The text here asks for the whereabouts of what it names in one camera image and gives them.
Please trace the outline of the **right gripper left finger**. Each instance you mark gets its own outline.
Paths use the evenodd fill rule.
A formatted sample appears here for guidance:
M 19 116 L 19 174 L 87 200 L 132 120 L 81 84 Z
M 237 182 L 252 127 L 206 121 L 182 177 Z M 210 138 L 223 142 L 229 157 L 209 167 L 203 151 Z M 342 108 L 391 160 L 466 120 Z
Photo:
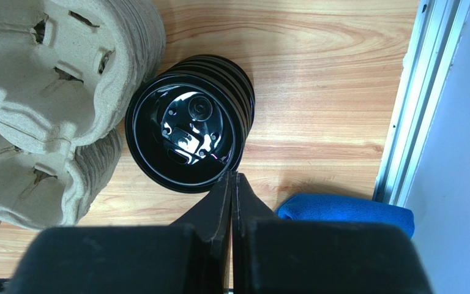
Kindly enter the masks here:
M 228 293 L 231 242 L 233 173 L 227 171 L 211 190 L 171 225 L 192 227 L 197 257 L 187 272 L 198 293 Z

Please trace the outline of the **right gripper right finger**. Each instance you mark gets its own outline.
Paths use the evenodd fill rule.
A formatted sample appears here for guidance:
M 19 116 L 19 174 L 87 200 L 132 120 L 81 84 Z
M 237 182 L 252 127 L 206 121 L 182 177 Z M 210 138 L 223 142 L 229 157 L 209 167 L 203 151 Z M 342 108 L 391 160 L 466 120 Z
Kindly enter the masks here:
M 247 231 L 252 221 L 276 220 L 278 216 L 253 191 L 247 177 L 235 172 L 232 189 L 232 253 L 234 293 L 246 292 L 246 250 L 250 248 Z

